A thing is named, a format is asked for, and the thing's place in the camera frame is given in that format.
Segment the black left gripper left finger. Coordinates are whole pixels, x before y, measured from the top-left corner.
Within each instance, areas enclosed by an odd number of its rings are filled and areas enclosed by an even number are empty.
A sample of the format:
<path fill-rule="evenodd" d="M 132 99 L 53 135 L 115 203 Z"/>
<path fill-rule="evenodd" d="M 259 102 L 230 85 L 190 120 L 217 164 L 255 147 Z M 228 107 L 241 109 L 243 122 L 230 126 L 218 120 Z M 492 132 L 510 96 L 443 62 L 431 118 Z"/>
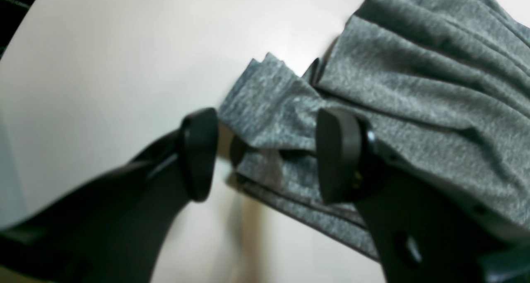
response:
<path fill-rule="evenodd" d="M 190 113 L 130 162 L 1 230 L 1 265 L 54 283 L 150 282 L 178 213 L 210 194 L 218 136 L 215 109 Z"/>

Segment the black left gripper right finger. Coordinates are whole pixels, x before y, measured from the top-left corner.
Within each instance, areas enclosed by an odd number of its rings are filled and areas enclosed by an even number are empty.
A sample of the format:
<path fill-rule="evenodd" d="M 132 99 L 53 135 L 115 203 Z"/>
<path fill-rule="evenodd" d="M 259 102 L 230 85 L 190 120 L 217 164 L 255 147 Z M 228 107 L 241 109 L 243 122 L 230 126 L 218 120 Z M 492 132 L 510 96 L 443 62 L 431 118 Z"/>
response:
<path fill-rule="evenodd" d="M 320 109 L 320 196 L 352 203 L 388 283 L 528 283 L 529 231 L 377 141 L 367 119 Z"/>

